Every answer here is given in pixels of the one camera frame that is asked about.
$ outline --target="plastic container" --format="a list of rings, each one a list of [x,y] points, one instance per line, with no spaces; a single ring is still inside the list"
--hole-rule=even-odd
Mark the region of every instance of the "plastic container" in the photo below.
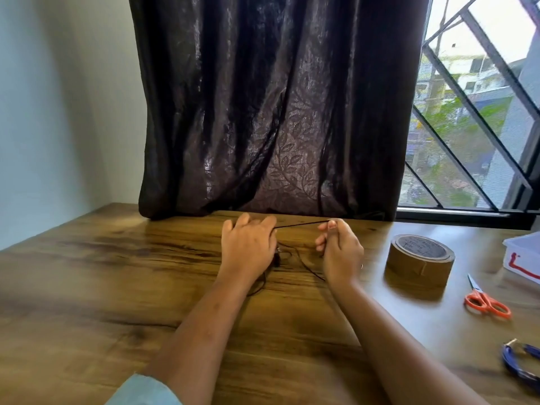
[[[504,268],[540,284],[540,231],[503,241]]]

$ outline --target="light blue sleeve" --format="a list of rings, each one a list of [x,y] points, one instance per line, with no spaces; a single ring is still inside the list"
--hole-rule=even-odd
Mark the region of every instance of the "light blue sleeve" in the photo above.
[[[134,374],[111,396],[105,405],[182,405],[163,382]]]

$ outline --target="tape roll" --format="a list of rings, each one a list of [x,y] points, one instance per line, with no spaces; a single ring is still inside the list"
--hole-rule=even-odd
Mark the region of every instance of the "tape roll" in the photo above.
[[[390,243],[386,264],[403,278],[443,287],[454,260],[454,252],[432,238],[399,234]]]

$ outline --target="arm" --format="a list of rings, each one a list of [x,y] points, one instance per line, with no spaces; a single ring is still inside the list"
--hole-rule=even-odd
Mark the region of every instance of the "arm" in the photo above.
[[[142,374],[166,384],[184,405],[210,404],[234,320],[254,281],[274,257],[276,219],[223,224],[222,259],[210,291],[187,315]]]
[[[357,280],[363,247],[341,219],[319,226],[330,291],[352,325],[394,405],[487,405],[476,392],[435,360]]]

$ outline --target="wooden table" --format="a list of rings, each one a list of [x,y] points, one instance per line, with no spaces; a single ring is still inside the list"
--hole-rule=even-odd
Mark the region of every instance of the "wooden table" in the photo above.
[[[221,224],[237,215],[148,222],[134,205],[112,204],[0,252],[0,403],[104,403],[212,284]],[[278,225],[316,220],[281,215]],[[540,287],[501,269],[502,240],[524,232],[349,223],[366,249],[362,283],[428,350],[492,404],[540,403],[500,361],[501,344],[514,337],[540,345]],[[389,241],[400,233],[455,251],[444,293],[385,273]],[[320,271],[315,237],[315,226],[278,232]],[[242,310],[214,403],[387,403],[325,284],[292,254]],[[513,310],[513,321],[467,312],[467,273]]]

